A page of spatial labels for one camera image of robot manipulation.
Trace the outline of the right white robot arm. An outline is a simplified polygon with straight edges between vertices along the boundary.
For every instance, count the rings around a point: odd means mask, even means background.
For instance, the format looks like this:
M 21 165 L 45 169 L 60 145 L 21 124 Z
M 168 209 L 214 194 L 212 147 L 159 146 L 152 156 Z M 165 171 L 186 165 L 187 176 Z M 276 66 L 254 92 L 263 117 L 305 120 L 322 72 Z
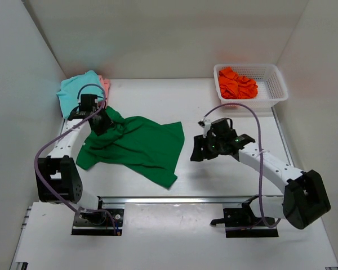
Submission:
M 225 118 L 215 122 L 200 121 L 203 134 L 194 137 L 191 161 L 231 156 L 271 181 L 282 193 L 267 197 L 257 194 L 241 204 L 241 216 L 247 225 L 263 218 L 285 219 L 297 229 L 304 229 L 331 210 L 321 175 L 315 170 L 303 171 L 269 152 L 247 134 L 237 135 Z

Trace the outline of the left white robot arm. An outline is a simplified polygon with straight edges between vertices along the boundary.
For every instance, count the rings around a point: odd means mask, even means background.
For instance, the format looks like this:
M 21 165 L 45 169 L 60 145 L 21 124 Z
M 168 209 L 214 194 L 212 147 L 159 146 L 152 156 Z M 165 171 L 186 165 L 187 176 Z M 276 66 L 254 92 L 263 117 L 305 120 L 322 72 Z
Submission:
M 81 125 L 102 112 L 102 109 L 91 113 L 72 112 L 66 122 L 65 132 L 44 145 L 34 159 L 40 201 L 62 203 L 74 212 L 87 212 L 88 219 L 94 224 L 106 219 L 106 209 L 99 205 L 98 196 L 83 188 L 71 154 L 82 130 Z

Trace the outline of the green t shirt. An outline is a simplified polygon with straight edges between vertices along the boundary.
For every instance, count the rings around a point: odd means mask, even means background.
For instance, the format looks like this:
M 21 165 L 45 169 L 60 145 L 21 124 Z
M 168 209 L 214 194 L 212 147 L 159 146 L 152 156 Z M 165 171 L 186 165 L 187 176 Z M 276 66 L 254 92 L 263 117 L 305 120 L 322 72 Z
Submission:
M 113 126 L 100 136 L 90 133 L 76 164 L 84 170 L 97 163 L 124 165 L 161 187 L 171 188 L 185 142 L 182 123 L 159 124 L 142 116 L 123 118 L 111 107 L 105 111 Z

